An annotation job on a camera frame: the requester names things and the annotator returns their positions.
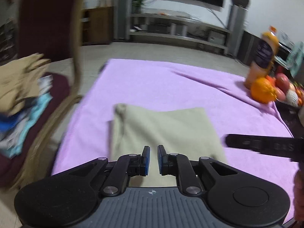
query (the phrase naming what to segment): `shelf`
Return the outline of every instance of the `shelf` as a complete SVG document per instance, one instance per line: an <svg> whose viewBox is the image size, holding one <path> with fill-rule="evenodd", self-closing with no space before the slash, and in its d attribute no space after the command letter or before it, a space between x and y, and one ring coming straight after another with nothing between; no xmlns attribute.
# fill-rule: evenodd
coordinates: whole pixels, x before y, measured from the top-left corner
<svg viewBox="0 0 304 228"><path fill-rule="evenodd" d="M171 16L171 15L160 15L160 14L155 14L155 13L132 13L131 17L158 18L158 19L167 19L167 20L173 20L173 21L181 21L181 22L186 22L186 23L194 23L194 24L206 26L209 28L213 28L213 29L231 34L231 31L226 28L210 25L208 23L204 23L202 21L189 19L189 18L183 18L183 17Z"/></svg>
<svg viewBox="0 0 304 228"><path fill-rule="evenodd" d="M210 45L210 46L214 46L214 47L224 49L224 50L226 50L228 48L224 45L218 45L218 44L210 43L206 40L194 39L194 38L190 38L190 37L171 35L171 34L151 33L151 32L130 32L130 35L159 37L159 38L167 38L167 39L180 39L180 40L186 40L186 41L189 41L189 42L196 42L196 43L199 43L199 44Z"/></svg>
<svg viewBox="0 0 304 228"><path fill-rule="evenodd" d="M0 52L6 51L6 50L8 50L8 49L11 49L11 48L13 48L14 46L15 46L15 45L10 45L10 46L2 47L2 48L0 49Z"/></svg>
<svg viewBox="0 0 304 228"><path fill-rule="evenodd" d="M13 37L10 37L10 38L7 38L7 39L2 40L2 41L0 42L0 44L4 43L4 42L6 42L6 41L9 41L10 39L13 39Z"/></svg>

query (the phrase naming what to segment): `purple tablecloth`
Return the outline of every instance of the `purple tablecloth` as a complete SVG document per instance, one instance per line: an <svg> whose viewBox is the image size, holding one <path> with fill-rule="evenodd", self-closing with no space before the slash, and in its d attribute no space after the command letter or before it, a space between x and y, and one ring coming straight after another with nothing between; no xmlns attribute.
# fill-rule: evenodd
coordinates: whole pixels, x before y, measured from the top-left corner
<svg viewBox="0 0 304 228"><path fill-rule="evenodd" d="M155 111L203 107L224 147L229 133L291 137L275 104L253 101L243 81L237 75L199 67L112 59L73 114L53 174L109 157L109 128L117 103ZM278 184L293 201L296 163L251 151L224 150L232 167ZM286 220L292 216L293 205Z"/></svg>

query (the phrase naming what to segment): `human hand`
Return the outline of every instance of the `human hand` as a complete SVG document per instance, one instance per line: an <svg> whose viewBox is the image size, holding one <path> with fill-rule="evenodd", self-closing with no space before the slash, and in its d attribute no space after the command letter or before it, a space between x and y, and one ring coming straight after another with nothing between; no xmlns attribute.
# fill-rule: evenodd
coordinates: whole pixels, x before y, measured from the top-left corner
<svg viewBox="0 0 304 228"><path fill-rule="evenodd" d="M301 171L298 170L294 175L294 219L296 221L304 221L304 190L303 190L303 181L301 177Z"/></svg>

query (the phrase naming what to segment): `beige cloth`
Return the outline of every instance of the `beige cloth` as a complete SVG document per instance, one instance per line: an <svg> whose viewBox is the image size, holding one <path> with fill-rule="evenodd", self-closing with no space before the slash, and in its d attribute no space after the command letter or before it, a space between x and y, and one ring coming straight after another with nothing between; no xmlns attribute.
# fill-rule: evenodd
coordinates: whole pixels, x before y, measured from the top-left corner
<svg viewBox="0 0 304 228"><path fill-rule="evenodd" d="M39 95L38 79L46 72L49 59L33 54L0 66L0 112L11 116L24 107L24 99Z"/></svg>
<svg viewBox="0 0 304 228"><path fill-rule="evenodd" d="M208 156L226 163L224 150L203 108L154 112L141 107L117 104L112 126L111 161L121 155L141 154L150 146L150 167L146 177L132 177L130 186L176 186L174 176L161 176L157 146L166 152L186 155L198 161Z"/></svg>

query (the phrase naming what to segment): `stack of clothes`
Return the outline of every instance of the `stack of clothes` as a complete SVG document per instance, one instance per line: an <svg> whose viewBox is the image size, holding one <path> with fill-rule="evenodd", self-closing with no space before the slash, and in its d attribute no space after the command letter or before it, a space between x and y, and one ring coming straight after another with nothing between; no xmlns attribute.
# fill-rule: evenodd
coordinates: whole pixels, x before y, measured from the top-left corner
<svg viewBox="0 0 304 228"><path fill-rule="evenodd" d="M0 66L0 153L19 155L28 130L52 99L52 76L42 77L49 64L33 54Z"/></svg>

